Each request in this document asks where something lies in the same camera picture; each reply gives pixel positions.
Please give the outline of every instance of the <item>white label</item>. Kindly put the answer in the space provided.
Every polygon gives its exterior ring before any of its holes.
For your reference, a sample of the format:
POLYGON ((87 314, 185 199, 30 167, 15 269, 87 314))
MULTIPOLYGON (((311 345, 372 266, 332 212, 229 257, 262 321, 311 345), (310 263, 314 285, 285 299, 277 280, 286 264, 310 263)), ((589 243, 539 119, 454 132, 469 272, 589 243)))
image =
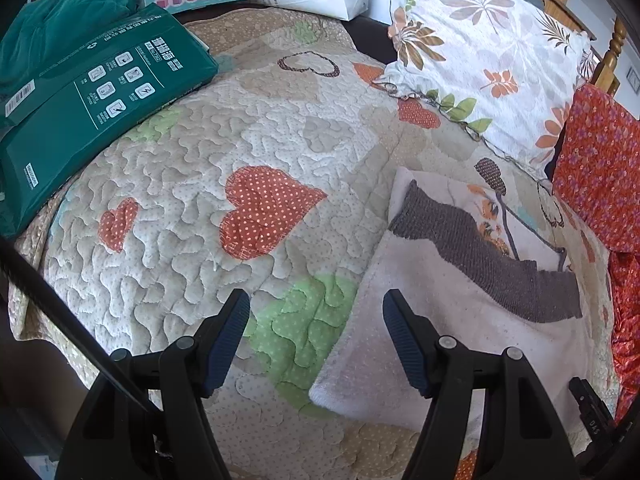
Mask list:
POLYGON ((38 185, 38 179, 36 178, 36 173, 33 171, 33 167, 31 163, 27 164, 24 167, 24 174, 27 176, 27 180, 29 181, 29 187, 33 189, 38 185))
POLYGON ((98 65, 92 70, 89 70, 89 79, 93 81, 98 81, 106 72, 104 71, 104 67, 102 65, 98 65))
POLYGON ((104 85, 98 86, 98 89, 96 91, 98 92, 98 97, 100 99, 106 99, 111 94, 113 94, 116 89, 111 81, 107 81, 104 85))
POLYGON ((142 77, 142 70, 140 70, 139 66, 135 66, 130 70, 127 70, 124 73, 124 77, 127 78, 127 81, 133 83, 136 79, 140 79, 142 77))
POLYGON ((140 85, 138 88, 136 88, 136 94, 140 99, 144 99, 145 97, 148 97, 155 91, 156 89, 151 86, 151 83, 144 83, 140 85))
POLYGON ((29 81, 25 86, 20 88, 14 96, 9 99, 7 104, 4 105, 4 116, 8 117, 11 112, 13 112, 18 105, 24 101, 27 96, 36 89, 36 83, 34 83, 33 79, 29 81))
POLYGON ((126 109, 127 107, 122 102, 122 99, 117 99, 107 106, 107 113, 109 114, 109 117, 115 117, 116 115, 123 113, 126 109))
POLYGON ((133 61, 133 57, 129 52, 123 52, 119 56, 116 56, 116 63, 118 66, 124 66, 131 61, 133 61))

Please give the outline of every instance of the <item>teal blanket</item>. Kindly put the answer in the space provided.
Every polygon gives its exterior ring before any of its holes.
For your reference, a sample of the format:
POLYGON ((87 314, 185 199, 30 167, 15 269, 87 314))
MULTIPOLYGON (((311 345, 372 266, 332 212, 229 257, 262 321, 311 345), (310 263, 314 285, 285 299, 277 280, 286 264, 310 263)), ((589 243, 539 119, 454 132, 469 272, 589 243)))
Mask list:
POLYGON ((37 0, 26 4, 0 41, 0 100, 111 23, 134 14, 135 0, 37 0))

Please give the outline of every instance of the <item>quilted bedspread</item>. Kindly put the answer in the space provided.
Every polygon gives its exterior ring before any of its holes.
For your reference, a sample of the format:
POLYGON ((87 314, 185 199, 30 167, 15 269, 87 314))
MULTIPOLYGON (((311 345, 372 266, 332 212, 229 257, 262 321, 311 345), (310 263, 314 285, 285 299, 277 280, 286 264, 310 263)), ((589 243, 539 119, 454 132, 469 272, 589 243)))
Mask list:
MULTIPOLYGON (((615 404, 607 251, 571 210, 434 108, 373 85, 382 66, 339 22, 239 10, 188 28, 221 75, 98 155, 17 247, 107 352, 159 351, 233 288, 252 295, 225 384, 205 404, 235 478, 392 478, 405 468, 413 431, 308 398, 386 229, 398 166, 491 186, 567 248, 593 341, 587 378, 615 404)), ((17 338, 50 340, 91 384, 95 370, 14 288, 10 318, 17 338)))

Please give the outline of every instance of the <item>white icon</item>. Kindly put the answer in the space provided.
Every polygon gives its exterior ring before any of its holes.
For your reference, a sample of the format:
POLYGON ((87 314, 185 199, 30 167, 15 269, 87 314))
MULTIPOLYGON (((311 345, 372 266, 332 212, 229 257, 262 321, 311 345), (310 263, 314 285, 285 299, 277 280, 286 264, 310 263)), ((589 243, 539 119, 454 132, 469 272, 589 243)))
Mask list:
POLYGON ((140 70, 140 67, 135 66, 127 70, 124 73, 124 77, 126 77, 127 81, 130 83, 133 83, 136 79, 140 79, 142 77, 142 70, 140 70))
POLYGON ((136 88, 136 94, 140 99, 144 99, 155 91, 156 89, 151 86, 151 83, 144 83, 136 88))
POLYGON ((106 99, 111 94, 113 94, 116 89, 111 81, 107 81, 104 85, 98 86, 98 89, 96 91, 98 92, 98 97, 100 99, 106 99))
POLYGON ((98 65, 92 70, 89 70, 89 79, 93 81, 98 81, 106 72, 104 71, 104 67, 102 65, 98 65))
POLYGON ((119 56, 116 56, 116 63, 118 64, 118 66, 126 65, 131 61, 133 61, 133 57, 129 52, 123 52, 119 56))
POLYGON ((127 107, 122 102, 122 99, 117 99, 109 106, 107 106, 107 113, 109 114, 109 117, 115 117, 116 115, 121 114, 126 109, 127 107))

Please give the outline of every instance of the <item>floral pillowcase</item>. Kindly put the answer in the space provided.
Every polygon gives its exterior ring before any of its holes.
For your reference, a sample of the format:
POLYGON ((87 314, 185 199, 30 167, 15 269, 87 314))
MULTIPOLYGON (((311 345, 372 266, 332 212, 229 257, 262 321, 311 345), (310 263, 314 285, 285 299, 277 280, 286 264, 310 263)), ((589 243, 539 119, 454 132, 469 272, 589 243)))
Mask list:
POLYGON ((392 0, 392 8, 398 61, 376 82, 396 97, 437 102, 497 155, 545 179, 586 33, 523 0, 392 0))

